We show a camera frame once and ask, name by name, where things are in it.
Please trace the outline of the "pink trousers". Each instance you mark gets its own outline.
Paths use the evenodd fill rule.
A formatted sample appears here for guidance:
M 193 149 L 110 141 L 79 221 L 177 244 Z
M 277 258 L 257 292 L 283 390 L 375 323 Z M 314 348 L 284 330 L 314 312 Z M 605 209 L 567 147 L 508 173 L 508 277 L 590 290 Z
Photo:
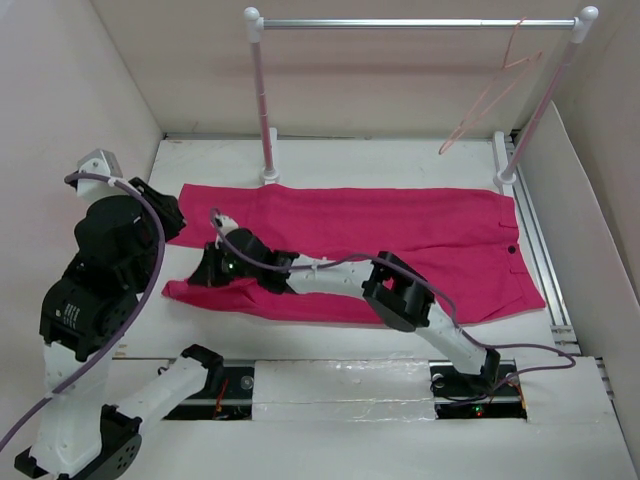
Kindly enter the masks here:
M 202 249 L 213 209 L 267 247 L 314 258 L 388 251 L 442 291 L 441 305 L 473 325 L 541 309 L 519 247 L 512 198 L 482 189 L 256 189 L 185 185 L 180 247 Z

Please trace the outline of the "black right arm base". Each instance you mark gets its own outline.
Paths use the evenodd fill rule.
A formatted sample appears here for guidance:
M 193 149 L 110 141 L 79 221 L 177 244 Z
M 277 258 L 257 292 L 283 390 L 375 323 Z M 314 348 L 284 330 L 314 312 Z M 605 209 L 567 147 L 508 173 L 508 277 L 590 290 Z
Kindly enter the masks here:
M 430 362 L 429 368 L 437 420 L 527 419 L 526 402 L 518 379 L 502 384 L 490 393 L 482 393 L 450 362 Z

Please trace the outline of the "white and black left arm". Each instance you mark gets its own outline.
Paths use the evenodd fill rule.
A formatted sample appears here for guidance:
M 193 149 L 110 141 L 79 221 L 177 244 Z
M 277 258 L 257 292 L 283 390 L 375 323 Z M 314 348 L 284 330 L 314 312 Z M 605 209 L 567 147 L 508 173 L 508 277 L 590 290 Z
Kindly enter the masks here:
M 107 193 L 76 225 L 77 253 L 44 297 L 39 332 L 47 393 L 32 408 L 41 418 L 37 439 L 14 466 L 31 479 L 116 479 L 134 462 L 144 435 L 182 401 L 220 390 L 223 359 L 191 345 L 138 392 L 106 402 L 112 356 L 149 300 L 166 243 L 185 220 L 176 198 L 138 178 L 78 172 L 67 183 L 97 183 Z

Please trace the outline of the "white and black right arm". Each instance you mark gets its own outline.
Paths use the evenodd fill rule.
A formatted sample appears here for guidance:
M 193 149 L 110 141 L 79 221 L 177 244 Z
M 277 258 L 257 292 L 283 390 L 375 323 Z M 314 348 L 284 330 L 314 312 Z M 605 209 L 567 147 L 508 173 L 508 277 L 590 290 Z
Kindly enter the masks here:
M 206 244 L 187 283 L 221 288 L 240 279 L 254 280 L 272 294 L 328 294 L 365 302 L 386 327 L 414 333 L 443 354 L 471 392 L 488 395 L 498 383 L 498 351 L 472 340 L 443 310 L 426 279 L 390 252 L 321 260 L 272 250 L 250 230 L 237 228 Z

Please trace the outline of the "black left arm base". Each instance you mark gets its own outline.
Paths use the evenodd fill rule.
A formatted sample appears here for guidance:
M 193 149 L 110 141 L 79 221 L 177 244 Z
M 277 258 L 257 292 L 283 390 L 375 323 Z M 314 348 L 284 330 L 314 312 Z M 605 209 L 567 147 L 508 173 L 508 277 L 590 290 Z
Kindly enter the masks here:
M 231 365 L 224 370 L 218 390 L 201 391 L 182 401 L 165 420 L 243 421 L 252 419 L 255 385 L 253 365 Z

